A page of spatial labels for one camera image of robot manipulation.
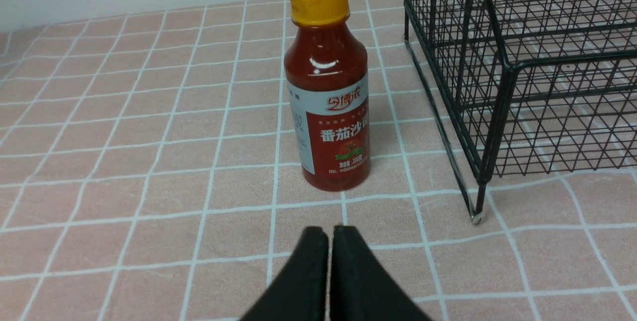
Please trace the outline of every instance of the tiled surface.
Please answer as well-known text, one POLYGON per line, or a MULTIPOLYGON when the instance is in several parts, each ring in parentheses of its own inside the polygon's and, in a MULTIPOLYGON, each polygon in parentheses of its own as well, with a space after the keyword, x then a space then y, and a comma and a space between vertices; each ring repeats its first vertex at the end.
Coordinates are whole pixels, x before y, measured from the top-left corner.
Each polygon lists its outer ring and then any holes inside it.
POLYGON ((471 226, 401 0, 350 1, 373 172, 342 194, 300 174, 284 0, 0 36, 0 320, 234 319, 338 223, 436 320, 634 319, 636 172, 494 180, 471 226))

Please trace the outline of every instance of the metal wire basket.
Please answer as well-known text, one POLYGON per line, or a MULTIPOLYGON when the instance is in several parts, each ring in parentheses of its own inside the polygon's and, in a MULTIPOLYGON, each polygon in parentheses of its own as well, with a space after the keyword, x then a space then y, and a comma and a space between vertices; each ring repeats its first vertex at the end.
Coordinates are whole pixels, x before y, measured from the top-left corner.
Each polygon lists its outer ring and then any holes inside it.
POLYGON ((637 165, 637 0, 405 0, 474 223, 494 174, 637 165), (421 45, 478 183, 473 205, 421 45))

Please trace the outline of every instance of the bottle label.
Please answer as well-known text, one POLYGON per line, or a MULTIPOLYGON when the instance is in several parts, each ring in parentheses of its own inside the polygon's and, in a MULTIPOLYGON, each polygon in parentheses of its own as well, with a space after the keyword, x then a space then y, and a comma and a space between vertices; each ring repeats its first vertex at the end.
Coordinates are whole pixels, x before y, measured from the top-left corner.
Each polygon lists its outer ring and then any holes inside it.
POLYGON ((314 92, 288 82, 301 165, 343 178, 369 158, 369 85, 365 75, 341 90, 314 92))

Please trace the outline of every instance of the brand logo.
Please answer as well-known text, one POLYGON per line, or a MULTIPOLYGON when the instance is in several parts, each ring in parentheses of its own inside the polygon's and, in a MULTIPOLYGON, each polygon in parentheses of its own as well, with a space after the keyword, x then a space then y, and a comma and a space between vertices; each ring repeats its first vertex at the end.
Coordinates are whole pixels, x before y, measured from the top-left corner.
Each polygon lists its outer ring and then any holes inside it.
POLYGON ((360 97, 360 87, 340 96, 327 99, 327 110, 343 110, 348 108, 357 98, 360 97))

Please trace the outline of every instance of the ketchup bottle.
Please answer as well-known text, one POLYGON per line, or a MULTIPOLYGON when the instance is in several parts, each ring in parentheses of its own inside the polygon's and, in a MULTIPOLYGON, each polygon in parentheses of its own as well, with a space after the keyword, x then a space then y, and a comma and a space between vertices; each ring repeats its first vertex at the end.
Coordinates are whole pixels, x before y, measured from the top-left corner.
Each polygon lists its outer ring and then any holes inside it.
POLYGON ((371 171, 367 50, 345 24, 348 0, 290 1, 299 30, 284 65, 303 176, 352 189, 371 171))

